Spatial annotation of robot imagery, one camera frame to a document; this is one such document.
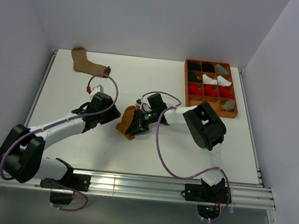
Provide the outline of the tan sock with red cuff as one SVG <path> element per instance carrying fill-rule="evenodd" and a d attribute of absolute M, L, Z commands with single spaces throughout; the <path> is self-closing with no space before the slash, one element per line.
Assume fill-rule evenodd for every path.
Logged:
<path fill-rule="evenodd" d="M 223 102 L 223 104 L 221 105 L 221 111 L 232 112 L 232 111 L 234 111 L 235 106 L 236 106 L 235 100 L 229 99 L 229 100 Z"/>

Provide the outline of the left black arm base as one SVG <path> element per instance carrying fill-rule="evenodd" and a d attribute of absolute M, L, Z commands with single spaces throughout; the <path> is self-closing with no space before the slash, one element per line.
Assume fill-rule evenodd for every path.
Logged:
<path fill-rule="evenodd" d="M 83 192 L 89 190 L 91 175 L 69 174 L 65 175 L 61 180 L 42 179 L 41 188 L 51 189 L 50 203 L 59 210 L 74 212 L 82 210 L 88 204 L 88 197 Z M 83 204 L 79 208 L 66 208 L 77 196 L 82 196 Z"/>

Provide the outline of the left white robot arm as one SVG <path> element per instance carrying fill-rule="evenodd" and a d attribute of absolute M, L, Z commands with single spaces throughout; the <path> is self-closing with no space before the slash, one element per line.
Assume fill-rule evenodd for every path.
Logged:
<path fill-rule="evenodd" d="M 7 172 L 10 179 L 16 179 L 19 183 L 39 177 L 52 179 L 60 188 L 68 188 L 75 179 L 73 167 L 60 158 L 44 158 L 44 150 L 120 116 L 111 96 L 97 92 L 91 101 L 57 121 L 34 127 L 18 124 L 0 146 L 1 171 Z"/>

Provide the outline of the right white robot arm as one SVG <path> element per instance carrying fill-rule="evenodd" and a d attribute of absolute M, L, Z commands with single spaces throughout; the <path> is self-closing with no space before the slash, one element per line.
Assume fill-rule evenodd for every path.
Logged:
<path fill-rule="evenodd" d="M 151 124 L 156 124 L 155 144 L 160 162 L 164 169 L 176 179 L 191 180 L 201 177 L 201 195 L 207 201 L 215 200 L 220 194 L 220 188 L 226 183 L 223 170 L 219 167 L 219 147 L 224 141 L 226 126 L 220 117 L 207 102 L 196 106 L 181 107 L 181 101 L 177 105 L 168 107 L 163 101 L 162 92 L 148 92 L 136 101 L 139 108 L 134 111 L 129 126 L 123 133 L 137 136 L 149 131 Z M 207 152 L 206 169 L 188 177 L 174 174 L 166 165 L 160 152 L 159 128 L 162 125 L 184 124 L 198 147 Z"/>

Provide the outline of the mustard yellow striped sock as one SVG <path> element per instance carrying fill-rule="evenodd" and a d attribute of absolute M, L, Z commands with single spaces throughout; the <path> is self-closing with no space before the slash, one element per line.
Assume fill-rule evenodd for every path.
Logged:
<path fill-rule="evenodd" d="M 116 130 L 123 134 L 128 140 L 133 140 L 135 138 L 134 135 L 127 135 L 126 131 L 128 130 L 133 118 L 135 111 L 139 110 L 140 108 L 135 105 L 130 105 L 127 107 L 122 115 L 121 122 L 119 122 L 116 126 Z"/>

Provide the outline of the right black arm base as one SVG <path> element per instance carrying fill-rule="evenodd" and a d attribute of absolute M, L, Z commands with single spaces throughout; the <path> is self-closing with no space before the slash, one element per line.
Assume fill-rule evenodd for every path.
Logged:
<path fill-rule="evenodd" d="M 208 203 L 208 205 L 197 205 L 199 216 L 205 220 L 213 220 L 220 216 L 221 206 L 229 206 L 232 198 L 227 187 L 213 189 L 204 184 L 185 184 L 180 193 L 185 201 Z"/>

